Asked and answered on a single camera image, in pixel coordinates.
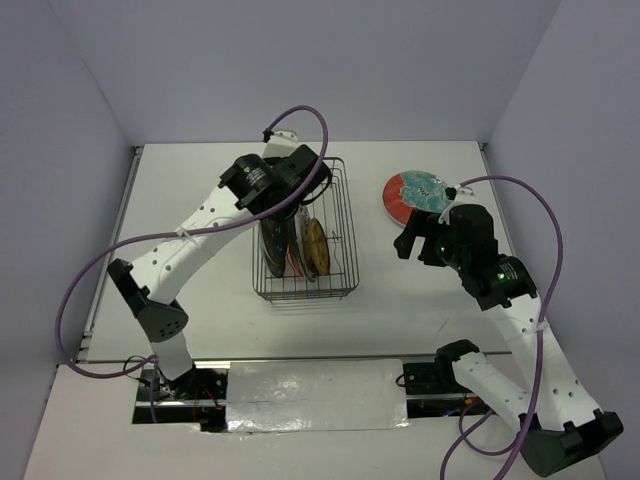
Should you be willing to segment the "red and teal patterned plate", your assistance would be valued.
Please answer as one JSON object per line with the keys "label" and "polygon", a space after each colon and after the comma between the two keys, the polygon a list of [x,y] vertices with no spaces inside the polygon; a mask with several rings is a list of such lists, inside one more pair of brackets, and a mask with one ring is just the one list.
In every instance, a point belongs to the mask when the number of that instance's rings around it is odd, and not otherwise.
{"label": "red and teal patterned plate", "polygon": [[432,173],[408,170],[386,182],[382,203],[388,215],[405,226],[414,209],[441,214],[451,203],[447,188],[447,183]]}

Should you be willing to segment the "dark teal blossom plate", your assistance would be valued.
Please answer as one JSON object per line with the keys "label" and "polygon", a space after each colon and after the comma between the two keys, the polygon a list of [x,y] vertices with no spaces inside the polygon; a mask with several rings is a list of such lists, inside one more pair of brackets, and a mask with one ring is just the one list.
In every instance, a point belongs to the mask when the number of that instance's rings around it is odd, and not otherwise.
{"label": "dark teal blossom plate", "polygon": [[288,253],[288,219],[265,218],[259,223],[261,252],[266,266],[275,278],[285,275]]}

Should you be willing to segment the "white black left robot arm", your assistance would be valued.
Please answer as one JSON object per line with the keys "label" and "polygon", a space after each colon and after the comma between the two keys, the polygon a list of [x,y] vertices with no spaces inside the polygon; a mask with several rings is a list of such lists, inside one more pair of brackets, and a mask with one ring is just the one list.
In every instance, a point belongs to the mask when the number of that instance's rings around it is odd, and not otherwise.
{"label": "white black left robot arm", "polygon": [[160,386],[171,397],[195,389],[195,364],[183,330],[188,315],[177,295],[191,277],[225,245],[267,211],[283,219],[331,177],[316,173],[317,155],[306,145],[283,147],[280,157],[247,154],[221,175],[218,185],[169,238],[131,262],[113,260],[108,275],[143,329],[157,358]]}

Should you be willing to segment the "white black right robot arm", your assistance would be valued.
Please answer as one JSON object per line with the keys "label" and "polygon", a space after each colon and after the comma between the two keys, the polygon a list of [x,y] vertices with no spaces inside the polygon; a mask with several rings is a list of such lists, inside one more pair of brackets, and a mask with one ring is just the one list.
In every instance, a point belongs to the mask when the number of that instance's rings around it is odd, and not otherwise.
{"label": "white black right robot arm", "polygon": [[524,264],[500,252],[492,216],[481,205],[459,205],[444,215],[413,210],[395,240],[399,258],[418,256],[427,266],[449,267],[509,346],[526,381],[519,386],[498,371],[469,340],[440,347],[434,369],[446,391],[471,391],[515,433],[528,467],[548,477],[608,446],[623,431],[619,416],[589,395],[557,342],[540,322],[542,302]]}

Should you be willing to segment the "blue floral white plate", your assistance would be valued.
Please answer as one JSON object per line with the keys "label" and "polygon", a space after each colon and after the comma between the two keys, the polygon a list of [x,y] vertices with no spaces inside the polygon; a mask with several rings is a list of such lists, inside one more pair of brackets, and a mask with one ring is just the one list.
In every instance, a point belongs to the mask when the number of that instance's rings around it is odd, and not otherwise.
{"label": "blue floral white plate", "polygon": [[310,226],[310,220],[311,217],[307,207],[299,207],[294,217],[298,264],[305,279],[311,283],[315,283],[318,273],[313,264],[308,243],[308,228]]}

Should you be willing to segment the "yellow rimmed patterned plate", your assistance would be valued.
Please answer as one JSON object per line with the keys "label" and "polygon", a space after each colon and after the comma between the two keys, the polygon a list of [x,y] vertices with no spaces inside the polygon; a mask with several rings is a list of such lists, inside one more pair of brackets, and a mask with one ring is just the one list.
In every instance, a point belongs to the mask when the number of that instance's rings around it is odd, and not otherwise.
{"label": "yellow rimmed patterned plate", "polygon": [[319,275],[325,276],[330,273],[330,255],[328,241],[325,231],[316,218],[309,222],[308,245],[311,261]]}

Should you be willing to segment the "orange red plate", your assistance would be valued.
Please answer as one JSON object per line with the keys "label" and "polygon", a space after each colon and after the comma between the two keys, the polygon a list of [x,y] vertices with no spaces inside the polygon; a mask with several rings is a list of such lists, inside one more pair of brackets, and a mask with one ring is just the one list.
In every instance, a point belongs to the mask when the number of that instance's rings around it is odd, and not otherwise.
{"label": "orange red plate", "polygon": [[303,273],[298,265],[296,255],[290,241],[287,241],[287,259],[294,274],[298,277],[303,277]]}

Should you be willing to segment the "silver foil tape panel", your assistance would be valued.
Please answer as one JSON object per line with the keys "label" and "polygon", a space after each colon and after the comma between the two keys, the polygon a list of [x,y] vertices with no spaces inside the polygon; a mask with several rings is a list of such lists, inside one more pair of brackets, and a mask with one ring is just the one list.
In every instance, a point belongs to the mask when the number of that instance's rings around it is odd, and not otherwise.
{"label": "silver foil tape panel", "polygon": [[232,433],[391,430],[409,425],[396,385],[402,362],[322,360],[233,363],[226,428]]}

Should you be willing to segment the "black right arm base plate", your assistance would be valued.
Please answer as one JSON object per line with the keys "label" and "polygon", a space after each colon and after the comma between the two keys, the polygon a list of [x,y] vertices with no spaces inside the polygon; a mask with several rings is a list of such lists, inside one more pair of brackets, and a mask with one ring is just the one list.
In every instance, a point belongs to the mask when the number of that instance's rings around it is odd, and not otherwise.
{"label": "black right arm base plate", "polygon": [[408,396],[440,395],[447,392],[435,362],[404,363],[402,383]]}

